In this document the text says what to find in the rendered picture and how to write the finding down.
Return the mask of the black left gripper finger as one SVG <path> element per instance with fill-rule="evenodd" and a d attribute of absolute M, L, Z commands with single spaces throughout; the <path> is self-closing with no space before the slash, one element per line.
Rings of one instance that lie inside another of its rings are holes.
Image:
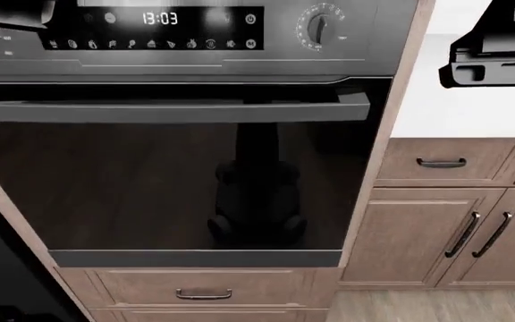
<path fill-rule="evenodd" d="M 18 21 L 0 21 L 1 29 L 20 30 L 20 31 L 41 31 L 47 29 L 50 19 L 45 20 L 18 20 Z"/>

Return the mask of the large black oven knob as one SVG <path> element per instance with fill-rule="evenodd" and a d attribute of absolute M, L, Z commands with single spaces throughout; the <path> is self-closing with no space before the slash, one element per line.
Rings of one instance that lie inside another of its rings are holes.
<path fill-rule="evenodd" d="M 327 13 L 318 13 L 312 16 L 308 21 L 307 34 L 315 45 L 322 45 L 322 38 L 325 28 L 328 26 L 329 15 Z"/>

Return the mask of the black oven display panel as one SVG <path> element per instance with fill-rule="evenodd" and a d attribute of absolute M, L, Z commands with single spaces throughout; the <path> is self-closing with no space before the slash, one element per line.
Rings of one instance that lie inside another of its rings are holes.
<path fill-rule="evenodd" d="M 64 7 L 38 33 L 45 50 L 262 50 L 260 6 Z"/>

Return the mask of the black built-in oven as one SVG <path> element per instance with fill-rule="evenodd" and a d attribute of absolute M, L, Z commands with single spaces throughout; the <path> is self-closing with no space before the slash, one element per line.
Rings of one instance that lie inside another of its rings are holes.
<path fill-rule="evenodd" d="M 64 7 L 260 6 L 262 50 L 45 50 L 39 31 L 0 28 L 3 85 L 326 84 L 392 79 L 417 0 L 56 0 Z M 329 15 L 322 45 L 309 19 Z"/>

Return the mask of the wide brown wooden drawer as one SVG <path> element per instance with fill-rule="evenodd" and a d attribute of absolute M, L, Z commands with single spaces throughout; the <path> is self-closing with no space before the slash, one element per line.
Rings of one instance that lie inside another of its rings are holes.
<path fill-rule="evenodd" d="M 60 267 L 58 273 L 90 309 L 193 305 L 328 308 L 341 269 Z M 232 289 L 227 300 L 189 301 L 175 289 Z"/>

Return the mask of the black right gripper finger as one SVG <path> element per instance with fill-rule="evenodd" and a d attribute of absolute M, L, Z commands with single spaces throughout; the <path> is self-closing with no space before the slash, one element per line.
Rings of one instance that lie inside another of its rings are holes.
<path fill-rule="evenodd" d="M 444 88 L 515 87 L 515 64 L 447 64 L 438 70 Z"/>
<path fill-rule="evenodd" d="M 515 33 L 466 35 L 452 43 L 451 61 L 515 61 Z"/>

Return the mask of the dark glass oven door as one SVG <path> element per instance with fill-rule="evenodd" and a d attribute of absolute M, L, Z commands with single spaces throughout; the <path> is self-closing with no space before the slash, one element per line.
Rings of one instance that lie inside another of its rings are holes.
<path fill-rule="evenodd" d="M 331 103 L 337 123 L 0 123 L 0 184 L 60 267 L 337 267 L 390 78 L 3 85 L 0 102 Z"/>

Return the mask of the tall brown wooden cabinet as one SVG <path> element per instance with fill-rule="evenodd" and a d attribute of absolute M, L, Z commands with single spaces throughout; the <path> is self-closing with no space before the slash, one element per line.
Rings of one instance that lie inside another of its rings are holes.
<path fill-rule="evenodd" d="M 434 7 L 435 0 L 417 0 L 404 48 L 400 56 L 400 64 L 396 74 L 391 80 L 380 123 L 376 131 L 374 146 L 372 147 L 368 159 L 366 173 L 359 186 L 359 195 L 353 209 L 354 217 L 351 219 L 348 226 L 350 233 L 355 233 L 359 229 L 360 215 L 368 203 L 368 189 L 376 181 L 376 171 L 382 163 L 385 147 L 390 139 L 398 133 L 399 125 L 404 121 L 401 112 L 405 93 L 409 86 L 409 78 L 413 72 L 413 66 L 417 61 L 418 51 L 421 48 L 425 36 L 425 29 L 431 19 Z M 129 104 L 131 102 L 148 103 L 150 101 L 164 100 L 115 101 L 111 99 L 104 103 Z M 16 204 L 13 203 L 11 198 L 6 194 L 1 184 L 0 213 L 35 254 L 35 257 L 37 257 L 39 262 L 46 268 L 47 272 L 51 274 L 59 286 L 66 292 L 68 297 L 70 297 L 77 308 L 86 317 L 87 321 L 97 322 L 94 316 L 92 316 L 90 308 L 87 308 L 87 306 L 78 299 L 76 294 L 74 294 L 59 275 L 57 270 L 60 266 L 52 258 L 45 243 L 39 238 Z"/>

